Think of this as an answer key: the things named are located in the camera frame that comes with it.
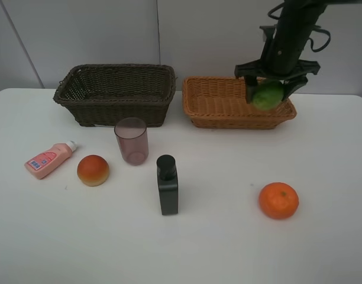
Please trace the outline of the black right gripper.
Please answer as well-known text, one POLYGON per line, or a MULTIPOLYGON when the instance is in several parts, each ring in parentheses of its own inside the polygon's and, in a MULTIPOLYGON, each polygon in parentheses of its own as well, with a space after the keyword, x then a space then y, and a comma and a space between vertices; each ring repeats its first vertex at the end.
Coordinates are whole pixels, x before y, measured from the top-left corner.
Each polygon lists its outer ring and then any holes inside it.
POLYGON ((311 32, 315 31, 316 26, 264 25, 260 29, 264 37, 264 47, 260 58, 236 65, 234 76, 245 79, 248 104, 252 103, 258 87, 257 78, 284 80, 282 101, 285 101, 291 94, 307 84, 307 74, 315 75, 321 68, 316 61, 300 59, 307 41, 311 39, 311 32))

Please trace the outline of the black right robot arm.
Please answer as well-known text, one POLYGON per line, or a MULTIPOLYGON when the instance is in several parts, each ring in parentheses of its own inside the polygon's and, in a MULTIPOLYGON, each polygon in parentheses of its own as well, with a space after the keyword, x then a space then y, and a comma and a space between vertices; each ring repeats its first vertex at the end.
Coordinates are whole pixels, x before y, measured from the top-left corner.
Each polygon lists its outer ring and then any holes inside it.
POLYGON ((275 80, 283 88, 283 100, 308 82, 307 74, 317 75, 320 65, 316 61, 301 60, 309 41, 314 53, 325 49, 331 42, 331 33, 316 22, 325 11, 322 1, 284 1, 268 12, 277 24, 261 26, 264 47, 258 60, 239 64, 235 77, 244 78, 246 101, 252 103, 258 89, 258 78, 275 80))

